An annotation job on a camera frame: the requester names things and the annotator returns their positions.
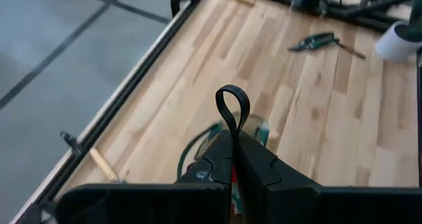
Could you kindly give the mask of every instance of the wooden floor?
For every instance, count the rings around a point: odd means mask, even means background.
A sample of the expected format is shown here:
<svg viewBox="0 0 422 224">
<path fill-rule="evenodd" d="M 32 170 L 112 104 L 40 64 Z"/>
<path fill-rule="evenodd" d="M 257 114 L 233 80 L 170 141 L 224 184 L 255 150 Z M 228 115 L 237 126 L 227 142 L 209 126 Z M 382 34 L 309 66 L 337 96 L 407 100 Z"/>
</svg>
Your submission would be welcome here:
<svg viewBox="0 0 422 224">
<path fill-rule="evenodd" d="M 336 46 L 287 51 L 328 30 L 367 60 Z M 374 52 L 378 38 L 265 0 L 253 8 L 203 0 L 96 147 L 127 182 L 174 182 L 183 148 L 220 119 L 216 90 L 235 84 L 251 113 L 268 119 L 270 149 L 316 182 L 417 186 L 415 64 L 384 62 Z M 88 182 L 107 182 L 89 156 L 62 191 Z"/>
</svg>

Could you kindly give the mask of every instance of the pliers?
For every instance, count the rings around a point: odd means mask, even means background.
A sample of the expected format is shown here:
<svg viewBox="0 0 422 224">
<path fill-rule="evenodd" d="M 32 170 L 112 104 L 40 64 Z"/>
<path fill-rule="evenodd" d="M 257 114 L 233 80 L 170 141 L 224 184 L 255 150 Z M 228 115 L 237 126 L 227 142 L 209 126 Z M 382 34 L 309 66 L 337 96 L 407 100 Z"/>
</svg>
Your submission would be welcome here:
<svg viewBox="0 0 422 224">
<path fill-rule="evenodd" d="M 305 39 L 302 39 L 298 44 L 290 47 L 288 50 L 294 51 L 294 52 L 300 52 L 304 50 L 312 51 L 312 50 L 317 50 L 321 47 L 330 45 L 331 43 L 335 43 L 336 45 L 340 46 L 342 49 L 358 56 L 361 59 L 366 59 L 366 56 L 364 54 L 359 53 L 356 50 L 340 43 L 340 39 L 337 38 L 333 32 L 323 32 L 323 33 L 308 36 Z"/>
</svg>

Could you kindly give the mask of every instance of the black metal rail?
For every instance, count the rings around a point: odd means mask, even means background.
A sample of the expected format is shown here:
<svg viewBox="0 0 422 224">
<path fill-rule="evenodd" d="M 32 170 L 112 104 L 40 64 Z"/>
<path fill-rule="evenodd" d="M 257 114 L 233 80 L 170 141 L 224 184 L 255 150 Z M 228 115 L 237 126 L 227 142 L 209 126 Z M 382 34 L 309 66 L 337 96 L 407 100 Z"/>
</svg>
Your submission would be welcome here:
<svg viewBox="0 0 422 224">
<path fill-rule="evenodd" d="M 60 191 L 61 187 L 66 183 L 68 178 L 71 176 L 73 171 L 77 168 L 79 163 L 82 161 L 82 158 L 89 152 L 89 149 L 95 144 L 96 140 L 101 136 L 103 131 L 107 128 L 108 124 L 114 118 L 115 114 L 123 106 L 127 98 L 130 96 L 132 91 L 136 88 L 138 83 L 142 80 L 144 75 L 148 72 L 150 67 L 154 64 L 155 60 L 160 56 L 160 53 L 166 48 L 167 44 L 171 39 L 176 35 L 178 30 L 182 27 L 183 23 L 189 18 L 191 13 L 194 11 L 198 2 L 200 0 L 191 0 L 191 4 L 179 15 L 179 18 L 168 29 L 162 40 L 157 44 L 157 46 L 150 52 L 146 60 L 142 62 L 138 70 L 135 72 L 134 76 L 131 78 L 129 83 L 118 93 L 114 101 L 109 105 L 103 115 L 98 119 L 96 126 L 94 126 L 91 131 L 84 137 L 84 139 L 78 144 L 79 152 L 74 152 L 65 162 L 65 164 L 60 168 L 60 170 L 55 174 L 46 188 L 41 192 L 41 194 L 36 198 L 35 202 L 27 209 L 26 213 L 19 219 L 19 223 L 22 223 L 23 217 L 31 216 L 31 213 L 34 213 L 34 216 L 38 218 L 38 213 L 41 209 L 44 209 L 47 212 L 52 212 L 53 210 L 53 199 L 56 197 L 57 193 Z M 290 5 L 291 0 L 271 0 L 278 3 Z M 370 28 L 377 32 L 385 32 L 392 23 L 399 18 L 387 16 L 383 13 L 370 13 L 365 16 L 358 16 L 354 18 L 346 17 L 342 13 L 345 10 L 345 6 L 341 6 L 336 3 L 330 4 L 330 10 L 328 11 L 326 17 L 335 18 L 350 24 Z M 318 14 L 316 11 L 309 11 L 308 14 Z M 419 127 L 422 127 L 422 105 L 419 103 L 419 100 L 422 99 L 422 71 L 418 69 L 417 72 L 417 111 L 418 111 L 418 148 L 419 148 L 419 186 L 422 185 L 422 176 L 420 164 L 420 151 L 422 144 L 422 132 L 419 131 Z"/>
</svg>

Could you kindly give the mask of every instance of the tile floor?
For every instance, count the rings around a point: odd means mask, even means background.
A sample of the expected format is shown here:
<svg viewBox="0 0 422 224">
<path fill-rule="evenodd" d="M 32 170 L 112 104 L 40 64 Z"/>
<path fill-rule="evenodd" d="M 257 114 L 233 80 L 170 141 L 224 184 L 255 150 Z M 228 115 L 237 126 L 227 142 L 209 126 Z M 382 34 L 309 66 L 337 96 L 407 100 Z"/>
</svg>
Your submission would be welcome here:
<svg viewBox="0 0 422 224">
<path fill-rule="evenodd" d="M 169 0 L 104 1 L 0 0 L 0 223 L 67 150 L 59 132 L 84 129 L 171 18 Z"/>
</svg>

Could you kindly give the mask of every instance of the white roll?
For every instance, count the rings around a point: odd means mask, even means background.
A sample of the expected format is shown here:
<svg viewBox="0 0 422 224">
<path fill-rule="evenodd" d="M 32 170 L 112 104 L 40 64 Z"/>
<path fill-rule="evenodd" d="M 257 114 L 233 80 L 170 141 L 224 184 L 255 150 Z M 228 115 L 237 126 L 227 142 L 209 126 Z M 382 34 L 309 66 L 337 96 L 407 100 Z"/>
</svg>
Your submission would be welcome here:
<svg viewBox="0 0 422 224">
<path fill-rule="evenodd" d="M 381 39 L 375 44 L 375 51 L 385 60 L 393 63 L 401 63 L 412 54 L 416 53 L 417 49 L 422 47 L 422 42 L 408 42 L 401 39 L 394 28 L 398 25 L 406 25 L 406 22 L 395 22 L 382 35 Z"/>
</svg>

